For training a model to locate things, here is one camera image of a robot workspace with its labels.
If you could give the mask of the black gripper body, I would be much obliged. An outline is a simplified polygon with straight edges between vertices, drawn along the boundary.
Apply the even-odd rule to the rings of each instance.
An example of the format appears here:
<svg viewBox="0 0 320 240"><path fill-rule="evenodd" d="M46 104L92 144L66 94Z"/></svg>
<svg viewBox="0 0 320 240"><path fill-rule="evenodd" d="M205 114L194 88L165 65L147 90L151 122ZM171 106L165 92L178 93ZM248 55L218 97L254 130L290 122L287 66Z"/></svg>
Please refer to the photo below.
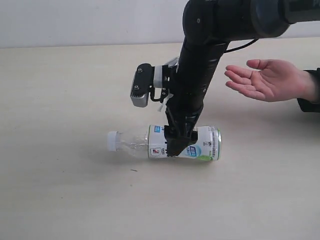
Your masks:
<svg viewBox="0 0 320 240"><path fill-rule="evenodd" d="M189 97L172 95L166 102L165 110L169 130L174 132L177 138L190 138L203 107L203 101L197 102Z"/></svg>

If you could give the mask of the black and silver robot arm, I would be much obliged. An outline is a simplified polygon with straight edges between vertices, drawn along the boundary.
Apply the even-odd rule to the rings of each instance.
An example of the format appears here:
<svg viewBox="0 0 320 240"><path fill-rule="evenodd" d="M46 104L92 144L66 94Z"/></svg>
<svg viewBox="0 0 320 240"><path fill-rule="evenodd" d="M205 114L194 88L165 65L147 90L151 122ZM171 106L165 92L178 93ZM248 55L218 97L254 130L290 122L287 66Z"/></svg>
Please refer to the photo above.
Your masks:
<svg viewBox="0 0 320 240"><path fill-rule="evenodd" d="M316 0L190 0L182 16L184 41L170 68L164 127L167 154L197 141L194 127L222 55L232 41L277 38L290 25L320 19Z"/></svg>

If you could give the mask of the black sleeved forearm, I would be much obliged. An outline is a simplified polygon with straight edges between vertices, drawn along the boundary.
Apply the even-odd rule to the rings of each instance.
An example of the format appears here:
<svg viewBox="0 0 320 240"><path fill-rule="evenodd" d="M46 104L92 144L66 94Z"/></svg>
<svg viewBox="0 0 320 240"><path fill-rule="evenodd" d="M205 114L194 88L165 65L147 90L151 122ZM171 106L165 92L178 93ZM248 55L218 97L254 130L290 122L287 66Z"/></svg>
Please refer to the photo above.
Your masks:
<svg viewBox="0 0 320 240"><path fill-rule="evenodd" d="M303 90L297 99L300 109L305 113L320 112L320 68L302 71Z"/></svg>

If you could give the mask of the open bare human hand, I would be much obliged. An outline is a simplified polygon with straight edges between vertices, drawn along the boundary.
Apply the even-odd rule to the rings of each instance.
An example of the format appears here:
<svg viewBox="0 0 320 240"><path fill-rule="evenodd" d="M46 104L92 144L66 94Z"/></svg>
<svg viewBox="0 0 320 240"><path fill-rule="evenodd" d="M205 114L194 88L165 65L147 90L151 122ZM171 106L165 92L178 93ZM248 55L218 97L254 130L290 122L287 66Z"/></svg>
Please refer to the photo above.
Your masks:
<svg viewBox="0 0 320 240"><path fill-rule="evenodd" d="M251 59L248 68L228 65L226 86L247 98L263 102L298 99L303 91L302 71L278 59Z"/></svg>

